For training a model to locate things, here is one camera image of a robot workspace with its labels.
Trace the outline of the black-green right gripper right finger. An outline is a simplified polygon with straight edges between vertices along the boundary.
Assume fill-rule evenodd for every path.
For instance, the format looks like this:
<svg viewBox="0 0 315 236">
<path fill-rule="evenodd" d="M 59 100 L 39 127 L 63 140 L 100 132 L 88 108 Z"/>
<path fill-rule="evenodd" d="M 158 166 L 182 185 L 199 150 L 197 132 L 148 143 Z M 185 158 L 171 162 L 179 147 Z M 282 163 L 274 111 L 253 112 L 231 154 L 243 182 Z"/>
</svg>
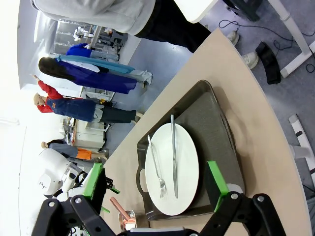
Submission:
<svg viewBox="0 0 315 236">
<path fill-rule="evenodd" d="M 230 191 L 216 161 L 205 165 L 204 183 L 214 212 L 200 236 L 223 236 L 231 223 L 242 223 L 250 236 L 284 236 L 285 230 L 267 194 L 252 198 Z"/>
</svg>

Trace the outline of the black-green right gripper left finger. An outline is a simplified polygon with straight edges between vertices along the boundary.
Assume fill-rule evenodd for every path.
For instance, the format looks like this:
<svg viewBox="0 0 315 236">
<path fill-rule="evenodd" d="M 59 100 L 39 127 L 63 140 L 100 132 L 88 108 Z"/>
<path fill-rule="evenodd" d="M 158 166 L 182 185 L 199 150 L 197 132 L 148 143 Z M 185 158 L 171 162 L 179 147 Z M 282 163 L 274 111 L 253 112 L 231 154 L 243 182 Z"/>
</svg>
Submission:
<svg viewBox="0 0 315 236">
<path fill-rule="evenodd" d="M 102 201 L 106 193 L 105 169 L 94 164 L 82 195 L 66 201 L 49 198 L 39 210 L 33 236 L 67 236 L 73 227 L 82 227 L 90 236 L 114 236 L 115 233 L 100 217 Z"/>
</svg>

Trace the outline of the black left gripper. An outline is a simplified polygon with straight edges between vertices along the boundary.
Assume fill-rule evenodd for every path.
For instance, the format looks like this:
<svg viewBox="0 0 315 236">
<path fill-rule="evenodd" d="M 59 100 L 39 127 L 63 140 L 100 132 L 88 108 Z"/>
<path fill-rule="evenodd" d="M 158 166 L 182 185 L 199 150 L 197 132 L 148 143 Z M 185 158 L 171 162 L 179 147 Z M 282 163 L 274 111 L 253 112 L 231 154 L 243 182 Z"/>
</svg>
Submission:
<svg viewBox="0 0 315 236">
<path fill-rule="evenodd" d="M 112 192 L 116 194 L 120 194 L 120 190 L 116 189 L 113 184 L 113 180 L 111 178 L 106 177 L 106 188 L 110 189 Z M 101 207 L 101 210 L 107 213 L 110 213 L 110 210 L 104 208 L 103 206 Z"/>
</svg>

